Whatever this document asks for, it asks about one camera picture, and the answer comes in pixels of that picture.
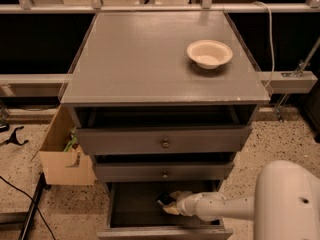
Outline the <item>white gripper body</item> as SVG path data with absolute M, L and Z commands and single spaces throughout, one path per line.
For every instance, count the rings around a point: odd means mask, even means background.
M 191 217 L 197 215 L 196 205 L 199 200 L 203 198 L 202 193 L 193 193 L 192 195 L 176 200 L 176 207 L 178 208 L 180 215 Z

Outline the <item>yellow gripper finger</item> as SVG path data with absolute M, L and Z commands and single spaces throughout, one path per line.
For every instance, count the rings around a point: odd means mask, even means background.
M 180 200 L 180 199 L 184 199 L 188 196 L 192 195 L 191 191 L 174 191 L 172 193 L 169 194 L 169 196 L 171 198 L 173 198 L 174 200 Z
M 164 205 L 163 210 L 171 215 L 179 215 L 180 212 L 174 203 L 170 203 L 169 205 Z

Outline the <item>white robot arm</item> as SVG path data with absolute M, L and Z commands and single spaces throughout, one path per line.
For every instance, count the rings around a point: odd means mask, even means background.
M 320 240 L 320 178 L 290 161 L 268 163 L 252 196 L 175 191 L 163 210 L 172 215 L 250 220 L 254 240 Z

